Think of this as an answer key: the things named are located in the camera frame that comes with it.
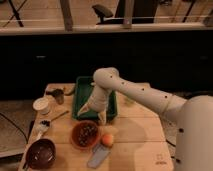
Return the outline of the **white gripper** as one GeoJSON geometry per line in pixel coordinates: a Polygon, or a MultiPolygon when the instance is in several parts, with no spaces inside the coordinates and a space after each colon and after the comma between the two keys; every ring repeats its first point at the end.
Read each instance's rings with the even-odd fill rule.
{"type": "Polygon", "coordinates": [[[101,88],[99,86],[95,86],[92,90],[92,93],[88,99],[88,104],[85,103],[78,111],[77,115],[80,116],[90,109],[100,112],[98,113],[99,120],[101,125],[106,125],[107,117],[106,112],[101,112],[108,107],[109,96],[111,94],[111,90],[101,88]]]}

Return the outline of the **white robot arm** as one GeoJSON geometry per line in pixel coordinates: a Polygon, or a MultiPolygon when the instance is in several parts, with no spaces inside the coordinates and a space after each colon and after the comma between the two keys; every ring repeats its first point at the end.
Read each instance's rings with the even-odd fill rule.
{"type": "Polygon", "coordinates": [[[77,115],[93,110],[106,123],[104,110],[111,92],[117,91],[177,125],[174,171],[213,171],[212,96],[181,98],[125,80],[114,67],[97,69],[93,82],[91,95],[77,115]]]}

